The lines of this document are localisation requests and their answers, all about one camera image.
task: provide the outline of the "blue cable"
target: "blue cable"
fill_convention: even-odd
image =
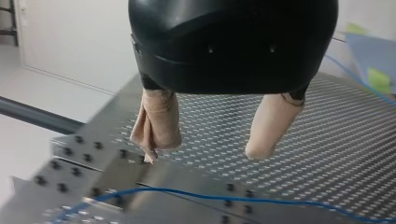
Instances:
[[[337,64],[340,68],[342,68],[344,71],[346,71],[350,76],[352,76],[353,79],[355,79],[356,81],[358,81],[362,86],[364,86],[365,88],[369,89],[370,91],[372,91],[376,96],[378,96],[381,100],[387,102],[390,105],[396,105],[396,102],[391,101],[387,96],[385,96],[383,93],[381,93],[380,91],[376,91],[375,89],[373,89],[372,87],[370,87],[369,85],[367,85],[366,83],[364,83],[361,78],[354,73],[352,70],[350,70],[349,68],[345,67],[343,64],[341,64],[340,62],[338,62],[336,59],[334,59],[334,57],[330,56],[330,55],[325,55],[325,58],[329,59],[330,61],[332,61],[333,63]]]
[[[375,89],[371,88],[369,85],[366,85],[357,74],[355,74],[353,71],[345,67],[343,64],[338,62],[336,59],[334,59],[332,56],[325,55],[327,59],[332,61],[333,63],[337,64],[339,67],[341,67],[344,71],[346,71],[348,74],[350,74],[356,81],[358,81],[361,85],[369,89],[370,91],[374,92],[379,98],[381,98],[383,101],[391,104],[391,105],[396,105],[395,102],[392,102],[388,97],[386,97],[384,94],[382,94],[379,91],[376,91]],[[115,192],[111,194],[106,194],[99,196],[94,199],[95,203],[99,202],[104,202],[110,198],[113,197],[118,197],[126,194],[135,194],[137,192],[141,191],[156,191],[156,192],[167,192],[167,193],[175,193],[179,195],[185,195],[193,198],[200,198],[200,199],[207,199],[207,200],[217,200],[217,201],[234,201],[234,202],[245,202],[245,203],[276,203],[276,204],[291,204],[291,205],[303,205],[303,206],[315,206],[315,207],[322,207],[322,208],[327,208],[333,211],[336,211],[346,217],[350,217],[353,219],[356,219],[358,221],[363,221],[363,222],[371,222],[371,223],[382,223],[382,222],[388,222],[388,223],[396,223],[396,218],[368,218],[368,217],[361,217],[361,216],[355,216],[354,214],[341,209],[337,208],[335,206],[325,204],[325,203],[316,203],[316,202],[298,202],[298,201],[287,201],[287,200],[275,200],[275,199],[265,199],[265,198],[239,198],[239,197],[227,197],[227,196],[210,196],[210,195],[203,195],[203,194],[196,194],[196,193],[191,193],[191,192],[186,192],[178,189],[164,189],[164,188],[142,188],[142,189],[127,189],[124,191],[120,192]],[[67,210],[66,212],[63,212],[60,214],[55,220],[52,220],[51,223],[61,223],[63,220],[66,219],[67,215],[71,214],[76,214],[78,211],[86,209],[89,207],[89,203],[80,203],[79,205],[71,208],[70,210]]]

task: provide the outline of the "blue object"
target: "blue object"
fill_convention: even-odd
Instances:
[[[277,203],[277,204],[292,204],[292,205],[304,205],[304,206],[315,206],[315,207],[322,207],[327,208],[330,210],[334,210],[340,214],[343,214],[347,217],[351,217],[363,222],[372,222],[372,223],[381,223],[381,222],[396,222],[396,218],[367,218],[367,217],[359,217],[355,216],[348,211],[337,208],[335,206],[325,204],[325,203],[316,203],[316,202],[298,202],[298,201],[287,201],[287,200],[274,200],[274,199],[265,199],[265,198],[239,198],[239,197],[227,197],[227,196],[210,196],[210,195],[203,195],[203,194],[195,194],[190,193],[178,189],[164,189],[164,188],[142,188],[142,189],[127,189],[116,193],[106,194],[95,198],[97,202],[104,202],[110,198],[122,196],[126,194],[135,194],[141,191],[156,191],[156,192],[166,192],[166,193],[174,193],[179,195],[185,195],[193,198],[200,198],[200,199],[207,199],[207,200],[217,200],[217,201],[234,201],[234,202],[246,202],[246,203]],[[72,209],[68,210],[61,214],[58,218],[51,221],[51,223],[61,223],[65,220],[67,215],[75,214],[79,210],[85,209],[90,206],[88,203],[81,203]]]

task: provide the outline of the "beige finger pad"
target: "beige finger pad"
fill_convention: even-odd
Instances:
[[[245,149],[250,159],[268,159],[294,119],[304,108],[304,100],[292,100],[288,93],[262,98],[250,129]]]
[[[178,120],[178,102],[173,92],[143,90],[142,106],[131,140],[146,152],[147,161],[157,159],[155,149],[180,146]]]

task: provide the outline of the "bolt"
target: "bolt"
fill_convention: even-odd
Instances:
[[[35,177],[35,182],[37,185],[43,186],[47,183],[46,179],[42,175],[38,175]]]
[[[120,149],[120,156],[122,159],[126,159],[127,153],[125,149]]]
[[[65,147],[65,148],[64,148],[64,155],[66,155],[66,156],[71,156],[71,155],[73,155],[72,149],[70,149],[70,147]]]
[[[245,205],[245,213],[246,214],[252,214],[253,213],[253,208],[250,205]]]
[[[99,188],[92,188],[91,189],[91,196],[92,197],[97,197],[101,194],[100,189]]]
[[[227,216],[222,216],[221,217],[221,224],[228,224],[230,223],[230,218]]]
[[[95,144],[95,148],[96,149],[102,149],[103,148],[103,145],[100,142],[95,142],[94,144]]]
[[[52,169],[54,169],[54,170],[59,170],[59,169],[61,169],[61,165],[60,165],[57,161],[51,161],[51,162],[50,162],[50,166],[51,166]]]
[[[226,207],[231,207],[231,206],[233,206],[233,202],[231,202],[230,200],[226,200],[226,201],[224,202],[224,206],[226,206]]]
[[[83,158],[84,161],[86,161],[86,162],[92,161],[92,156],[91,156],[90,154],[84,154],[84,155],[82,155],[82,158]]]
[[[82,137],[79,135],[75,136],[75,140],[77,143],[80,143],[80,144],[84,142],[84,139],[82,139]]]
[[[253,198],[254,197],[253,191],[251,191],[250,189],[247,190],[247,197],[248,198]]]
[[[116,196],[116,204],[117,205],[123,205],[124,204],[124,200],[121,196]]]
[[[146,164],[145,163],[145,156],[139,156],[140,159],[140,164]]]
[[[235,190],[235,186],[233,184],[227,184],[227,190],[228,191],[234,191]]]
[[[66,192],[67,192],[67,186],[66,186],[66,184],[64,184],[64,183],[59,183],[59,184],[58,184],[58,190],[59,190],[61,193],[66,193]]]
[[[73,167],[72,175],[79,176],[79,175],[81,175],[81,171],[77,167]]]

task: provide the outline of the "metal table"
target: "metal table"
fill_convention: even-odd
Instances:
[[[335,205],[396,217],[396,113],[368,91],[317,76],[304,112],[266,161],[244,155],[259,95],[178,96],[183,144],[153,165],[129,141],[142,87],[132,80],[16,191],[0,223],[47,223],[95,194],[140,186]],[[324,208],[204,201],[142,192],[99,203],[64,223],[359,223]]]

